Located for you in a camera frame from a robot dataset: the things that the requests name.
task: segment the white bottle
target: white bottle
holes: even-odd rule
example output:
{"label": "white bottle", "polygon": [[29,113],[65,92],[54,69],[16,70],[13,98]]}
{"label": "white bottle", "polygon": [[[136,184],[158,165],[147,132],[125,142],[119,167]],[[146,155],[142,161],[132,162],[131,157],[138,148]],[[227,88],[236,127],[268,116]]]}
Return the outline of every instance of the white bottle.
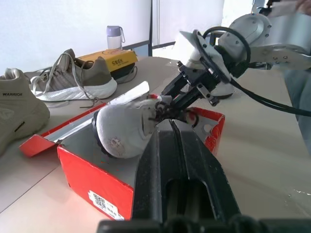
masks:
{"label": "white bottle", "polygon": [[107,26],[107,44],[109,50],[122,49],[125,42],[123,28],[120,26]]}

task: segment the beige sneaker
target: beige sneaker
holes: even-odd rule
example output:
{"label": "beige sneaker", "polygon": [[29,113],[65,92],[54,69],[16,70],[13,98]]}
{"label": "beige sneaker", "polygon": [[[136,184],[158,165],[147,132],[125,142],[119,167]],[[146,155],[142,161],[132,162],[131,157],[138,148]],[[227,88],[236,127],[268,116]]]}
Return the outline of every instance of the beige sneaker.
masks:
{"label": "beige sneaker", "polygon": [[47,106],[29,88],[29,80],[18,69],[0,76],[0,155],[13,140],[34,134],[49,120]]}
{"label": "beige sneaker", "polygon": [[105,99],[117,89],[104,58],[84,62],[72,49],[63,52],[49,72],[31,78],[31,90],[43,101]]}

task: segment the shoe heel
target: shoe heel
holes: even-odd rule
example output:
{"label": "shoe heel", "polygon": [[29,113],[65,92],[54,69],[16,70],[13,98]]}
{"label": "shoe heel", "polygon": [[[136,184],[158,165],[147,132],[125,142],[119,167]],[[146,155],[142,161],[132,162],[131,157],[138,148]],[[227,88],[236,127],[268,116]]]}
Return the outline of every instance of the shoe heel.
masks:
{"label": "shoe heel", "polygon": [[25,116],[24,120],[15,129],[14,139],[30,136],[38,132],[49,121],[50,111],[47,106],[40,100],[38,105],[32,110],[32,112]]}

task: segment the barcode label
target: barcode label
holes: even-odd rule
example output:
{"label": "barcode label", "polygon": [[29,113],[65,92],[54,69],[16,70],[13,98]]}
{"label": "barcode label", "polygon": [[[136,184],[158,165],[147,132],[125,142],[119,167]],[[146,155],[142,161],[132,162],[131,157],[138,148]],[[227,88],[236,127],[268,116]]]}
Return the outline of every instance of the barcode label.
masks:
{"label": "barcode label", "polygon": [[124,220],[124,218],[119,215],[117,207],[108,202],[105,198],[102,198],[91,190],[88,192],[88,197],[96,207],[100,208],[115,220]]}

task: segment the table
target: table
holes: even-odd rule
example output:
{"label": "table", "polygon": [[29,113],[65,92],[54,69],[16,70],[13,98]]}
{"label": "table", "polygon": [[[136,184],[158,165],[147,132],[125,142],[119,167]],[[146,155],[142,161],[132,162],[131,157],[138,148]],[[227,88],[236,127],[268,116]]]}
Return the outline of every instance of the table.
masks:
{"label": "table", "polygon": [[[137,63],[137,77],[119,85],[106,101],[146,80],[160,93],[177,74],[174,62],[147,57]],[[291,105],[278,71],[249,69],[239,83],[250,90]],[[42,131],[85,111],[88,101],[52,108]],[[262,217],[305,217],[311,214],[311,160],[295,116],[269,109],[241,92],[211,107],[225,114],[217,158],[221,162],[243,214]],[[105,215],[67,185],[57,155],[23,157],[13,143],[0,158],[0,232],[95,232]]]}

